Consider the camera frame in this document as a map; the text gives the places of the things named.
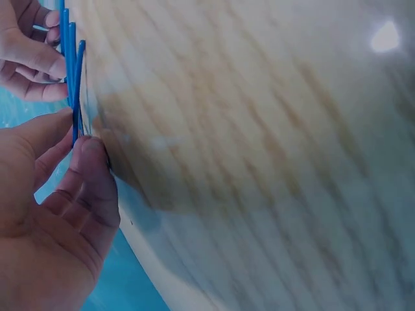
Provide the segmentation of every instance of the blue rod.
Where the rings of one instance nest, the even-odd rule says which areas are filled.
[[[84,60],[85,48],[86,48],[86,42],[85,40],[82,40],[79,43],[77,67],[75,71],[75,93],[74,93],[74,101],[73,101],[73,140],[72,140],[73,145],[75,145],[75,142],[78,139],[78,132],[80,130],[80,126],[82,126],[82,129],[83,129],[83,124],[79,124],[79,121],[80,121],[79,96],[80,96],[80,81],[81,81],[81,74],[82,74],[82,62]]]
[[[65,38],[64,38],[64,10],[65,0],[59,0],[59,13],[60,13],[60,52],[65,56]]]
[[[68,93],[69,93],[69,106],[72,107],[73,105],[73,90],[72,90],[72,75],[71,75],[71,63],[70,63],[70,59],[69,59],[69,9],[64,9],[64,19],[62,21],[63,23],[63,29],[64,29],[64,33],[63,33],[63,37],[64,37],[64,52],[65,52],[65,61],[66,61],[66,73],[67,73],[67,89],[68,89]]]
[[[69,41],[67,42],[67,50],[69,51],[66,56],[69,58],[69,74],[68,77],[71,79],[72,83],[72,92],[74,92],[75,86],[75,67],[77,64],[77,26],[75,23],[69,24]]]

